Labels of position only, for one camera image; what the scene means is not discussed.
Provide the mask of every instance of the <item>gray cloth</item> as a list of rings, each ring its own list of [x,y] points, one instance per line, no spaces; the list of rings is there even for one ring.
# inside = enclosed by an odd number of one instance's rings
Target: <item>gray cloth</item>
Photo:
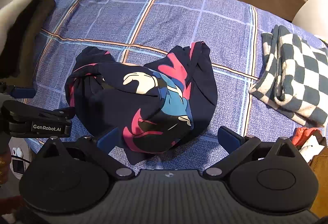
[[[265,71],[249,92],[306,127],[328,122],[328,49],[308,45],[284,26],[262,33]]]

